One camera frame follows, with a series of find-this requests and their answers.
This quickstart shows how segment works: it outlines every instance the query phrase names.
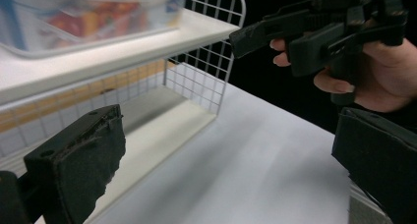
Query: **table surface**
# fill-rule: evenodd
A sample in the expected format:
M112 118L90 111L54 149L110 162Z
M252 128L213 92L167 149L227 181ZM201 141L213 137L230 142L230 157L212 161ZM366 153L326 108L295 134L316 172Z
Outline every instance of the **table surface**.
M347 223L333 139L229 84L217 118L92 223Z

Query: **white wire grid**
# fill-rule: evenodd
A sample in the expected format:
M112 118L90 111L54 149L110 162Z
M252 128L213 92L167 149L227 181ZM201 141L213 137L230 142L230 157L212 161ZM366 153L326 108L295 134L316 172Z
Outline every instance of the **white wire grid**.
M186 0L185 6L239 27L246 13L244 0ZM216 114L232 64L231 47L225 39L0 105L0 158L40 144L91 110L122 104L163 84Z

